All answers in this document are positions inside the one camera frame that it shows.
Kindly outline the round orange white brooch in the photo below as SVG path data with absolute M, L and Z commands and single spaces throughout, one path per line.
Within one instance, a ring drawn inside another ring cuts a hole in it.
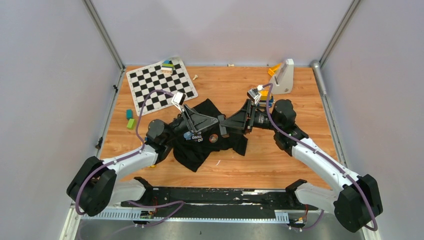
M 209 137 L 209 141 L 211 143 L 216 143 L 219 140 L 219 136 L 217 134 L 211 134 Z

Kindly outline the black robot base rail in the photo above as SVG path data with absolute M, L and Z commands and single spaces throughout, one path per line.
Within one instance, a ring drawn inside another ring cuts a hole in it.
M 118 206 L 148 222 L 284 224 L 319 211 L 295 202 L 284 189 L 252 188 L 155 187 L 142 200 Z

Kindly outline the black printed t-shirt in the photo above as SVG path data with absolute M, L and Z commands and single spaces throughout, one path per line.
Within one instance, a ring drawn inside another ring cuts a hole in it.
M 171 141 L 174 158 L 187 169 L 196 172 L 212 152 L 232 149 L 237 154 L 246 154 L 248 139 L 243 134 L 230 133 L 223 137 L 218 125 L 213 128 L 194 133 L 185 138 L 189 131 L 183 117 L 178 116 L 169 123 L 175 138 Z

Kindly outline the teal toy block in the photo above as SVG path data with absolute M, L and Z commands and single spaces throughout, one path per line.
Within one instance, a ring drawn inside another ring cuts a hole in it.
M 125 116 L 127 120 L 130 120 L 133 118 L 133 110 L 132 109 L 127 109 L 125 112 Z

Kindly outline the white wedge stand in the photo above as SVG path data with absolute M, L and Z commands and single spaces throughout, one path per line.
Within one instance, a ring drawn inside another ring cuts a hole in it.
M 294 61 L 288 58 L 282 62 L 280 70 L 271 76 L 269 82 L 273 84 L 271 93 L 273 95 L 289 94 L 294 86 Z

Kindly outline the green toy block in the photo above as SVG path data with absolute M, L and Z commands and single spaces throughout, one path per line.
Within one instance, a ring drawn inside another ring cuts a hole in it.
M 132 130 L 135 128 L 136 124 L 137 124 L 137 121 L 134 118 L 130 118 L 127 122 L 126 128 L 128 130 Z

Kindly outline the checkered chessboard mat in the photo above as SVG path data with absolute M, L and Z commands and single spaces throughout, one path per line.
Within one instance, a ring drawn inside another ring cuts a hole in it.
M 172 106 L 172 97 L 162 92 L 153 93 L 153 90 L 163 90 L 175 94 L 182 92 L 186 100 L 199 96 L 192 79 L 180 57 L 171 57 L 174 69 L 172 74 L 161 72 L 162 61 L 130 70 L 126 73 L 128 85 L 133 98 L 136 115 L 147 115 Z

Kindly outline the orange plastic piece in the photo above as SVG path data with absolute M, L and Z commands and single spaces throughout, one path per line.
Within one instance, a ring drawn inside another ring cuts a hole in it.
M 277 65 L 274 65 L 274 66 L 270 67 L 267 70 L 268 75 L 271 76 L 271 77 L 274 76 L 275 73 L 277 73 L 281 69 L 281 65 L 282 65 L 282 63 L 280 62 Z

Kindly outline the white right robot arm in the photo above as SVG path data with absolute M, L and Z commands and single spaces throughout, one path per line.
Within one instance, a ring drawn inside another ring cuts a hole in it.
M 310 205 L 335 215 L 348 231 L 355 233 L 368 223 L 376 222 L 383 213 L 379 186 L 374 177 L 349 170 L 322 151 L 303 130 L 296 125 L 296 112 L 288 99 L 277 100 L 271 113 L 261 111 L 246 100 L 232 116 L 220 121 L 228 133 L 248 134 L 253 128 L 274 131 L 279 149 L 301 161 L 330 189 L 317 187 L 299 179 L 286 188 L 286 204 L 292 209 Z

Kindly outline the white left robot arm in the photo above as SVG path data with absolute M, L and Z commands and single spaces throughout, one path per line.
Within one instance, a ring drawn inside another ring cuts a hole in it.
M 96 216 L 107 206 L 135 201 L 149 206 L 153 193 L 140 177 L 122 182 L 129 174 L 162 162 L 173 148 L 173 140 L 185 133 L 199 133 L 219 124 L 214 116 L 201 114 L 187 105 L 182 106 L 180 117 L 171 123 L 152 120 L 141 146 L 119 156 L 99 159 L 91 156 L 85 160 L 66 193 L 75 202 L 79 215 Z

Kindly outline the stacked toy blocks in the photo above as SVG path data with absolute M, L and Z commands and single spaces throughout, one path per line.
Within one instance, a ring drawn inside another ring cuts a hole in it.
M 161 64 L 160 70 L 163 74 L 172 74 L 174 72 L 174 65 L 171 60 L 164 60 Z

